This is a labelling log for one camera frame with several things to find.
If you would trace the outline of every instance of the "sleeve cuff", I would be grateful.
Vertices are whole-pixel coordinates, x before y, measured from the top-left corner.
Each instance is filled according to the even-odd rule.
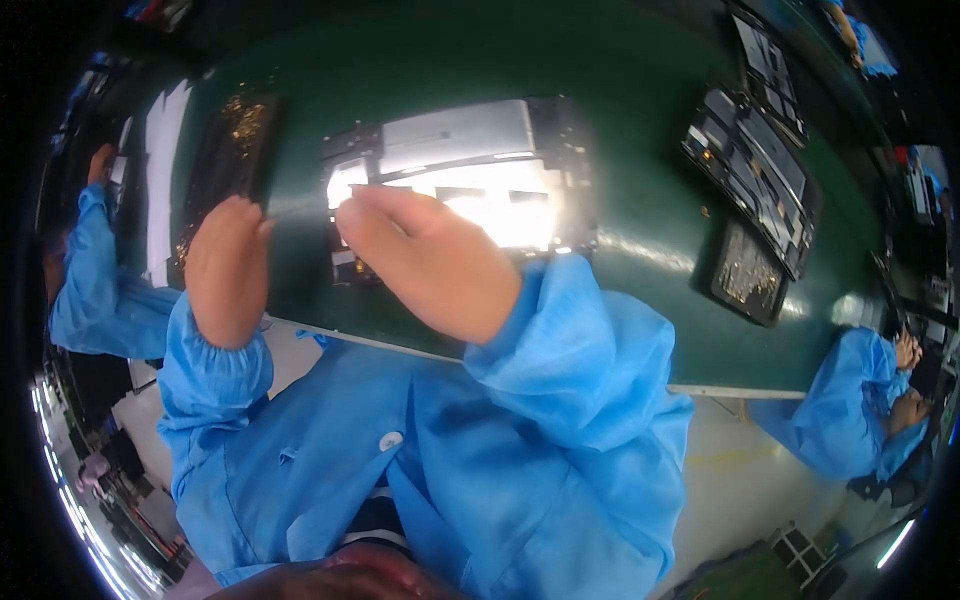
[[[91,183],[84,188],[84,191],[80,194],[80,206],[79,209],[81,212],[84,212],[93,205],[99,204],[104,208],[107,207],[107,189],[102,183]]]
[[[243,348],[212,346],[197,328],[187,293],[177,300],[167,332],[167,363],[193,382],[208,398],[249,403],[267,394],[274,381],[273,362],[263,333],[257,329]]]

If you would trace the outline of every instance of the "worker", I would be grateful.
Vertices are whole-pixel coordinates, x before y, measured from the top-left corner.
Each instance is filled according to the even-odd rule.
[[[74,482],[77,492],[84,493],[87,490],[99,490],[100,478],[109,471],[110,462],[103,454],[94,452],[87,456],[84,458],[84,461],[80,463],[80,468],[77,469],[77,481]]]
[[[844,44],[850,48],[853,66],[867,77],[894,77],[895,67],[886,56],[869,25],[846,13],[844,0],[818,0],[830,16]]]
[[[949,188],[945,187],[940,182],[940,178],[937,177],[937,173],[932,168],[924,164],[923,160],[920,158],[920,149],[917,148],[917,146],[910,146],[908,156],[910,159],[911,168],[917,172],[923,173],[925,177],[930,179],[930,184],[933,186],[933,198],[937,201],[934,205],[937,213],[943,214],[946,219],[952,221],[953,202],[950,198]]]
[[[579,255],[521,273],[420,194],[355,186],[336,223],[415,316],[467,342],[463,364],[335,341],[268,402],[271,222],[215,207],[157,376],[177,519],[228,588],[214,597],[650,592],[674,563],[693,412],[666,391],[672,324],[601,292]]]
[[[82,354],[161,359],[180,292],[117,265],[106,191],[112,157],[109,144],[93,155],[77,224],[44,255],[50,341]]]
[[[926,434],[931,404],[908,383],[922,356],[906,330],[894,344],[871,329],[849,329],[803,402],[752,400],[749,417],[827,479],[876,472],[886,481]]]

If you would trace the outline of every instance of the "gold debris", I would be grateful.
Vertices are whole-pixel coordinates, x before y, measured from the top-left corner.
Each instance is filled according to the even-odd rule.
[[[738,259],[726,262],[720,271],[719,282],[724,292],[742,304],[750,295],[761,294],[764,296],[761,307],[771,307],[780,287],[780,272],[742,228],[733,230],[728,254]]]
[[[256,135],[260,130],[260,117],[263,116],[263,105],[251,105],[245,107],[240,102],[239,95],[233,95],[227,101],[227,105],[221,110],[233,126],[230,136],[233,141],[245,151],[244,158],[249,154],[247,151],[253,145]]]

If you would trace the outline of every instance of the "floor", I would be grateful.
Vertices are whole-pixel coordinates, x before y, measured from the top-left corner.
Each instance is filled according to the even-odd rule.
[[[813,537],[847,495],[843,484],[824,481],[759,427],[740,422],[736,400],[695,400],[684,463],[687,503],[674,534],[677,562],[652,598],[703,561],[766,540],[790,520]]]
[[[283,323],[264,332],[276,370],[271,397],[320,357],[316,343],[298,340],[295,332]],[[790,520],[812,537],[845,497],[842,485],[821,480],[758,427],[740,422],[736,400],[695,399],[684,464],[687,506],[674,536],[677,562],[652,598],[663,596],[703,561],[765,540]],[[127,395],[113,408],[148,475],[169,489],[170,452],[156,433],[162,412],[156,385]]]

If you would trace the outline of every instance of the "blue cleanroom gown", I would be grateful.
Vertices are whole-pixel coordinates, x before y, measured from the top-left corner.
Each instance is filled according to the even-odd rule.
[[[153,288],[118,267],[104,186],[80,194],[80,218],[67,238],[63,287],[50,311],[50,341],[83,354],[163,358],[167,322],[180,292]]]
[[[927,421],[887,440],[880,419],[906,393],[892,342],[864,327],[850,329],[830,350],[803,402],[752,400],[750,416],[808,467],[828,479],[876,471],[886,481],[926,434]]]
[[[674,563],[693,404],[674,330],[580,256],[529,266],[464,364],[334,341],[273,401],[257,332],[209,345],[181,298],[157,380],[177,519],[229,586],[322,558],[381,474],[417,561],[484,598],[642,598]]]

